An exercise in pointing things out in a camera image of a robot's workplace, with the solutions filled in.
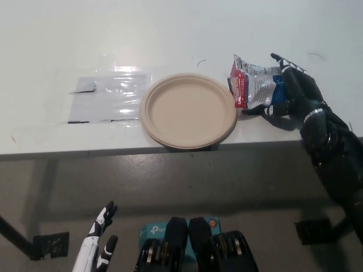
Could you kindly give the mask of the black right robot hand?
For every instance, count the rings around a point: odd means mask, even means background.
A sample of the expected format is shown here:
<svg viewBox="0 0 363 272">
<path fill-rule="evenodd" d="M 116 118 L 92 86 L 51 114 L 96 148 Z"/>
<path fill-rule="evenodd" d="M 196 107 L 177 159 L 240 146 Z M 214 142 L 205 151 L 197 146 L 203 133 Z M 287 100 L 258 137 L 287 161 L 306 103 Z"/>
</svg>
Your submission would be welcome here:
<svg viewBox="0 0 363 272">
<path fill-rule="evenodd" d="M 286 58 L 272 53 L 280 66 L 286 88 L 286 99 L 265 107 L 261 116 L 271 125 L 286 131 L 299 129 L 311 112 L 326 110 L 327 104 L 313 77 L 305 69 Z"/>
</svg>

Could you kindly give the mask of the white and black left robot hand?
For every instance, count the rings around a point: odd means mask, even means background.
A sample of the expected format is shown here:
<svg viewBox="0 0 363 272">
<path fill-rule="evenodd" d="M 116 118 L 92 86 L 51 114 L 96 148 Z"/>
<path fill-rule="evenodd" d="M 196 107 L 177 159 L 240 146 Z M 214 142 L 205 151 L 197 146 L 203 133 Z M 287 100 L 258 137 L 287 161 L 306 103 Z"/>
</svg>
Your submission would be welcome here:
<svg viewBox="0 0 363 272">
<path fill-rule="evenodd" d="M 117 205 L 110 201 L 94 220 L 87 236 L 83 239 L 72 271 L 105 272 L 115 251 L 118 237 L 112 235 L 99 253 L 99 240 L 113 222 Z"/>
</svg>

